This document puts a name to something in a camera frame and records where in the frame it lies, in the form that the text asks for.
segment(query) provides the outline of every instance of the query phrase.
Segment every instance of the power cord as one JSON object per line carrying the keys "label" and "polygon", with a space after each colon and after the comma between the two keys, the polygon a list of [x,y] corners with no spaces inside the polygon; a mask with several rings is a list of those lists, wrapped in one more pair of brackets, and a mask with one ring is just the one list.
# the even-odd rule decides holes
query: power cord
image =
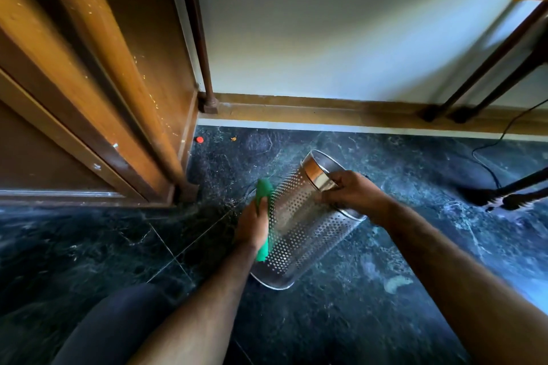
{"label": "power cord", "polygon": [[536,106],[532,106],[530,109],[527,109],[527,110],[519,113],[516,117],[514,117],[512,120],[510,120],[510,122],[508,123],[508,125],[504,129],[503,134],[499,137],[499,139],[497,141],[495,141],[494,143],[491,143],[491,144],[486,144],[485,146],[476,147],[474,150],[472,150],[472,157],[476,160],[476,162],[479,165],[483,166],[491,174],[491,176],[493,177],[493,180],[495,181],[495,185],[497,186],[497,189],[501,188],[501,184],[499,182],[499,179],[497,178],[497,175],[495,175],[495,173],[493,172],[493,170],[489,166],[487,166],[485,163],[483,163],[481,160],[478,159],[478,157],[476,156],[476,152],[478,150],[483,150],[483,149],[487,149],[488,147],[493,147],[493,146],[498,145],[501,142],[501,140],[504,138],[506,133],[508,133],[508,130],[510,130],[510,127],[512,127],[512,125],[516,122],[517,119],[520,119],[521,117],[523,117],[528,112],[533,111],[535,108],[542,106],[544,103],[548,103],[548,98],[545,99],[544,101],[538,103]]}

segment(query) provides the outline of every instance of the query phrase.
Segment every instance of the metal basket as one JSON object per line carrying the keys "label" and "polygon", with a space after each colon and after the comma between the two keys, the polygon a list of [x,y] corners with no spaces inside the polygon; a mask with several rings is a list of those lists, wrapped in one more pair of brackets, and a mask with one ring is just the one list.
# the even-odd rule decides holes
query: metal basket
{"label": "metal basket", "polygon": [[274,290],[284,290],[366,217],[352,209],[317,202],[318,191],[337,185],[330,172],[344,170],[335,160],[312,150],[300,167],[278,185],[269,204],[269,255],[251,275]]}

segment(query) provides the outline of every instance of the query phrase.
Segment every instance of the gray pants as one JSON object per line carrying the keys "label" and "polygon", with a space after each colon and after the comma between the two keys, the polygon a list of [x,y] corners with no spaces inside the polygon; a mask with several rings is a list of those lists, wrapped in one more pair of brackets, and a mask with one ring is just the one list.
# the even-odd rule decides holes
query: gray pants
{"label": "gray pants", "polygon": [[125,365],[174,309],[155,285],[122,289],[91,309],[52,365]]}

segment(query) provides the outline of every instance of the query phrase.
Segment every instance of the person's right arm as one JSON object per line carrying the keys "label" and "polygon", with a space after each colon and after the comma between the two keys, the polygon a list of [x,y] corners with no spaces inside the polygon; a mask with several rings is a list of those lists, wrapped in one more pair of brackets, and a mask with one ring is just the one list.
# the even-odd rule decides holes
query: person's right arm
{"label": "person's right arm", "polygon": [[548,361],[548,316],[363,175],[337,172],[325,203],[386,229],[470,355],[482,363]]}

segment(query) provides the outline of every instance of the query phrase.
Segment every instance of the wooden baseboard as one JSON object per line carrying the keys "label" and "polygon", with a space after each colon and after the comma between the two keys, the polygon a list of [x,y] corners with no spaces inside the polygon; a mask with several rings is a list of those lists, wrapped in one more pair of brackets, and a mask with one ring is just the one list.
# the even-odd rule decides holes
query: wooden baseboard
{"label": "wooden baseboard", "polygon": [[[356,131],[364,131],[361,128],[369,127],[428,132],[484,133],[488,135],[474,137],[493,137],[493,134],[502,133],[510,120],[523,111],[518,108],[491,107],[465,124],[457,124],[447,117],[440,117],[428,123],[419,117],[419,112],[427,107],[427,104],[223,93],[216,94],[216,97],[220,102],[219,113],[200,114],[198,124],[213,125],[216,121],[221,123],[230,120],[355,127]],[[548,136],[548,110],[534,110],[524,115],[511,126],[508,133]]]}

